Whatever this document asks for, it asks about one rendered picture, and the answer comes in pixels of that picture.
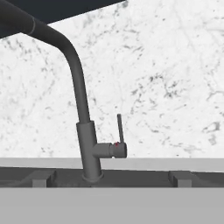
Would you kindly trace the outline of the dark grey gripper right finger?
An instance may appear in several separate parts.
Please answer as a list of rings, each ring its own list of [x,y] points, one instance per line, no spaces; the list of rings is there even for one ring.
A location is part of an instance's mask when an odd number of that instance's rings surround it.
[[[173,187],[223,187],[224,183],[203,180],[190,171],[169,171],[168,179]]]

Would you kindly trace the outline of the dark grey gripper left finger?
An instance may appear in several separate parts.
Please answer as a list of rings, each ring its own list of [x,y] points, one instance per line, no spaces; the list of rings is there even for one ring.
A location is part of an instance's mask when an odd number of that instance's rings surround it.
[[[54,186],[54,181],[57,177],[56,171],[33,171],[31,174],[23,178],[22,180],[9,181],[6,184],[0,184],[0,188],[6,187],[37,187],[47,188]]]

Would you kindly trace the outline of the dark grey sink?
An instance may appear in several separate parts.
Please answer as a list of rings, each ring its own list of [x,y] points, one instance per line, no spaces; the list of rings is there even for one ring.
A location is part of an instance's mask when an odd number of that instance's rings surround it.
[[[169,171],[104,170],[103,178],[87,183],[82,178],[82,169],[0,167],[0,184],[22,180],[35,171],[56,171],[52,187],[173,187],[168,179]],[[203,180],[224,183],[224,172],[193,172]]]

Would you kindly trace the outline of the dark grey sink tap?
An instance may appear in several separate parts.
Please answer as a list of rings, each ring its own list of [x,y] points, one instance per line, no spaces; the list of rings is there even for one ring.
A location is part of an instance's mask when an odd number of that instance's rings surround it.
[[[83,166],[82,177],[89,183],[98,182],[103,177],[103,173],[100,159],[93,155],[93,148],[96,146],[95,124],[90,120],[84,74],[74,46],[63,34],[6,0],[0,0],[0,22],[23,34],[57,47],[66,57],[72,74],[79,117],[76,128]]]

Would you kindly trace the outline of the dark navy wall cupboard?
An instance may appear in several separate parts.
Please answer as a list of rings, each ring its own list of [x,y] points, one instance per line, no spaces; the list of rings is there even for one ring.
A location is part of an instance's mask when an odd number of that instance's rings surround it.
[[[7,0],[46,24],[94,11],[124,0]]]

